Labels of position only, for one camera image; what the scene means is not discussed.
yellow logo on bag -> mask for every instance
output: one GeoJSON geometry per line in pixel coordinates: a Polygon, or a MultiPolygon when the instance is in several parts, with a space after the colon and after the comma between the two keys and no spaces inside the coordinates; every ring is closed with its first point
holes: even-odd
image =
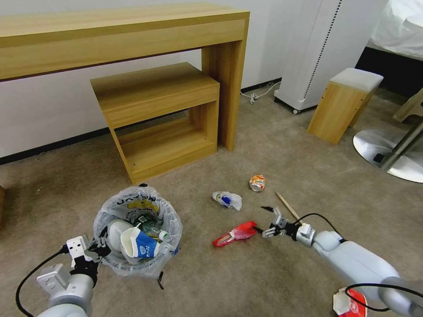
{"type": "Polygon", "coordinates": [[[153,210],[155,213],[159,211],[158,206],[154,205],[151,201],[147,199],[143,200],[135,200],[128,204],[129,209],[139,208],[139,209],[150,209],[153,210]]]}

trash bin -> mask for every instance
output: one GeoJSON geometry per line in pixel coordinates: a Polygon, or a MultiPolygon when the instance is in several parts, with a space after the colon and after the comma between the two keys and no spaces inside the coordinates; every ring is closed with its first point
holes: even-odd
{"type": "Polygon", "coordinates": [[[160,244],[156,257],[137,264],[130,264],[111,253],[104,257],[102,263],[118,275],[158,278],[165,264],[178,252],[182,236],[181,220],[172,205],[150,186],[129,187],[108,199],[94,220],[94,238],[98,240],[104,228],[115,219],[133,224],[135,219],[147,212],[157,221],[163,221],[162,229],[168,232],[168,236],[160,244]]]}

bottle cap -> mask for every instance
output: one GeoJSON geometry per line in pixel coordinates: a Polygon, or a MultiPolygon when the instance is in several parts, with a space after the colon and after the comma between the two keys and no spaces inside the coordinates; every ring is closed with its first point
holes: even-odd
{"type": "Polygon", "coordinates": [[[163,241],[164,239],[166,239],[166,237],[167,237],[168,235],[169,235],[169,234],[167,233],[167,231],[162,230],[162,231],[160,231],[160,233],[159,233],[159,239],[163,241]]]}

power cord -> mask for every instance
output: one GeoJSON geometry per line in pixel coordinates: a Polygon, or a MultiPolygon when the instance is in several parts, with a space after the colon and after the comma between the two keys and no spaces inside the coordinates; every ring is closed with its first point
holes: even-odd
{"type": "Polygon", "coordinates": [[[248,95],[246,95],[246,94],[244,94],[244,93],[242,93],[241,92],[241,95],[243,95],[244,97],[247,97],[247,98],[249,98],[250,99],[250,104],[255,104],[256,103],[256,100],[257,99],[259,99],[260,97],[262,97],[262,96],[264,96],[264,95],[266,95],[269,91],[271,91],[272,90],[272,88],[273,87],[275,87],[277,84],[279,84],[280,83],[280,81],[278,81],[278,82],[276,82],[276,83],[274,83],[264,94],[261,94],[261,95],[257,95],[255,92],[253,92],[252,94],[251,94],[251,96],[248,96],[248,95]]]}
{"type": "Polygon", "coordinates": [[[419,297],[423,298],[423,294],[422,294],[422,293],[419,293],[419,292],[417,292],[417,291],[414,291],[414,290],[412,290],[412,289],[410,289],[410,288],[405,288],[405,287],[402,287],[402,286],[391,285],[391,284],[380,284],[380,283],[357,283],[357,284],[353,284],[353,285],[350,285],[350,286],[348,286],[348,287],[346,287],[346,288],[345,288],[345,294],[346,294],[348,297],[350,297],[351,299],[355,300],[355,301],[356,301],[357,303],[359,303],[360,305],[363,305],[364,307],[367,307],[368,309],[373,310],[373,311],[377,311],[377,312],[386,312],[386,311],[388,311],[388,310],[390,310],[390,309],[389,309],[388,307],[386,307],[386,308],[374,308],[374,307],[371,307],[371,306],[369,306],[369,305],[366,305],[366,303],[363,303],[363,302],[359,301],[358,299],[354,298],[354,296],[352,296],[352,295],[350,295],[350,294],[348,293],[348,291],[349,291],[350,289],[352,289],[352,288],[357,288],[357,287],[362,287],[362,286],[373,286],[373,287],[379,287],[379,288],[390,288],[390,289],[396,289],[396,290],[399,290],[399,291],[404,291],[404,292],[407,292],[407,293],[410,293],[410,294],[413,294],[413,295],[416,295],[416,296],[419,296],[419,297]]]}
{"type": "Polygon", "coordinates": [[[25,276],[25,278],[19,284],[18,288],[16,289],[16,305],[17,305],[18,309],[21,311],[22,314],[24,314],[27,317],[34,317],[33,314],[31,314],[25,308],[23,308],[23,306],[21,304],[21,299],[19,298],[19,295],[21,293],[22,286],[24,285],[24,283],[26,282],[26,280],[29,279],[31,277],[31,275],[33,275],[44,264],[46,264],[47,262],[51,261],[56,256],[58,256],[59,254],[66,254],[66,253],[69,253],[69,249],[67,248],[67,245],[63,245],[62,248],[58,252],[56,252],[52,256],[49,256],[43,262],[41,262],[40,264],[38,264],[31,272],[28,273],[27,276],[25,276]]]}
{"type": "Polygon", "coordinates": [[[329,224],[329,226],[331,226],[332,227],[332,229],[337,233],[337,234],[339,234],[340,236],[342,236],[342,234],[340,234],[339,233],[339,231],[334,227],[334,225],[325,217],[325,216],[323,216],[323,215],[321,215],[321,214],[318,214],[318,213],[310,213],[310,214],[306,214],[306,215],[304,215],[304,216],[302,216],[301,218],[299,218],[297,221],[295,221],[294,223],[293,223],[293,225],[296,225],[296,224],[298,224],[301,220],[303,220],[304,218],[307,218],[307,217],[310,217],[310,216],[319,216],[320,218],[323,218],[328,224],[329,224]]]}

orange can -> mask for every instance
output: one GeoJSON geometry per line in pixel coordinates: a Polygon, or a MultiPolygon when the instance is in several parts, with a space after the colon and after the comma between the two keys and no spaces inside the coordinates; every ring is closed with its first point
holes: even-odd
{"type": "Polygon", "coordinates": [[[266,179],[263,175],[257,174],[250,178],[250,188],[255,192],[261,192],[266,186],[266,179]]]}

